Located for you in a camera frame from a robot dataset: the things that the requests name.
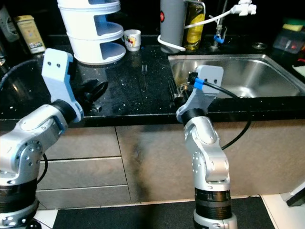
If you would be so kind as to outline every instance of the olive oil bottle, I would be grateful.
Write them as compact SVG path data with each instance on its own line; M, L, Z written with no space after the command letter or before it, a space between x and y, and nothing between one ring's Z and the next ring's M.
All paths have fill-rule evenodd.
M203 12L204 10L202 5L189 3L185 24L189 25L203 21L205 18L205 14ZM184 33L184 47L187 50L196 50L199 48L202 31L203 25L186 29Z

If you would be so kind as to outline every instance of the fork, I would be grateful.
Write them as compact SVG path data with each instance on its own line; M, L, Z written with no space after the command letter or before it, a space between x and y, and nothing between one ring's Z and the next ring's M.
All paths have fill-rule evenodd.
M141 90L143 91L146 91L146 75L147 75L147 65L146 64L142 64L142 70L141 70L141 73L143 75L143 81L140 82L140 88Z

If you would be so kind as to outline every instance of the stainless steel sink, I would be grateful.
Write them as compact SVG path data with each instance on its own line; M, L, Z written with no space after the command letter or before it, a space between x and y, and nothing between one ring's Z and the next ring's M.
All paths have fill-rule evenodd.
M221 86L239 97L305 95L305 85L266 55L181 55L169 56L169 61L178 88L186 84L189 72L205 64L223 67Z

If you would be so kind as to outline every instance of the white mug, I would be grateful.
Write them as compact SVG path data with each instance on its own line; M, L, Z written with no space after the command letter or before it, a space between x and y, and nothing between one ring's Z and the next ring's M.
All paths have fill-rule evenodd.
M131 51L138 51L141 46L141 31L140 30L125 30L122 37L126 48Z

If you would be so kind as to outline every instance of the black granite countertop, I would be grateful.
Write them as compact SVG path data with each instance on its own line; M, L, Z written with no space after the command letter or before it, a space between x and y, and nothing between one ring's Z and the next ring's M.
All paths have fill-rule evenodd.
M267 54L286 70L305 82L304 77L292 68L298 58L281 50L269 48L258 51L247 42L232 40L220 50L212 52L209 43L193 53L199 54ZM56 44L54 48L72 53L70 45ZM41 77L42 55L34 57L37 62L29 63L12 72L0 92L0 130L11 130L16 122L34 109L50 103L50 94ZM141 67L147 64L147 90L140 89ZM138 52L128 52L118 62L103 66L88 66L77 63L73 85L87 79L108 81L106 93L96 102L102 106L101 112L88 111L80 123L71 127L94 127L115 125L147 125L177 123L175 111L170 107L168 81L172 71L168 55L160 50L158 44L143 45ZM252 111L253 120L278 120L305 118L305 96L244 98ZM233 99L215 99L209 107L208 116L213 122L244 121L246 114L239 103Z

